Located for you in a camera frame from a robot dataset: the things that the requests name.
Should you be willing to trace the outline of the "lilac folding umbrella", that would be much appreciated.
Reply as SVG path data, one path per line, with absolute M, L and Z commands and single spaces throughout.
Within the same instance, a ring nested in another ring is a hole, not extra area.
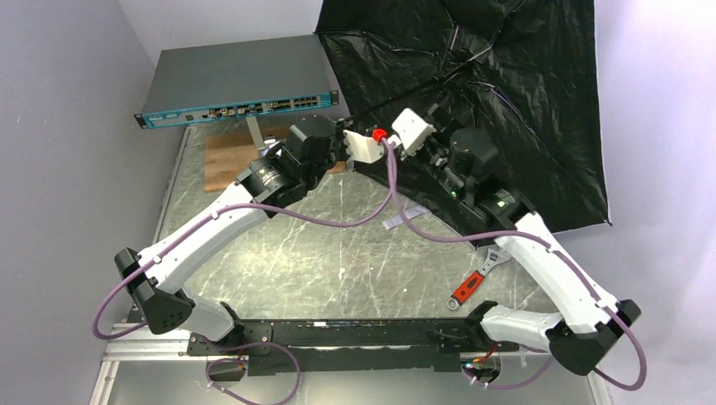
M 609 219 L 591 1 L 326 1 L 357 132 L 439 105 L 485 131 L 553 232 Z

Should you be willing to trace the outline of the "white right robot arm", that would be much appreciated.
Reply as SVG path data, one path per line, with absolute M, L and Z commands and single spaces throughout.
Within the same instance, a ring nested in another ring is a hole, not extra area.
M 622 328 L 640 317 L 638 305 L 607 293 L 564 252 L 531 201 L 503 174 L 485 131 L 463 126 L 437 104 L 426 122 L 432 132 L 417 159 L 460 216 L 522 265 L 557 308 L 536 313 L 485 301 L 465 319 L 469 339 L 547 351 L 575 375 L 595 371 Z

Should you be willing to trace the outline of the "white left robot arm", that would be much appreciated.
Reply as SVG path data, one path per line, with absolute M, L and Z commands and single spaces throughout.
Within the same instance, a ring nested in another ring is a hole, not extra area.
M 252 161 L 204 211 L 164 240 L 142 251 L 124 248 L 114 257 L 122 286 L 146 326 L 160 335 L 178 327 L 212 341 L 238 334 L 227 305 L 190 293 L 186 281 L 239 235 L 271 219 L 314 190 L 344 157 L 344 123 L 325 116 L 301 118 L 287 139 Z

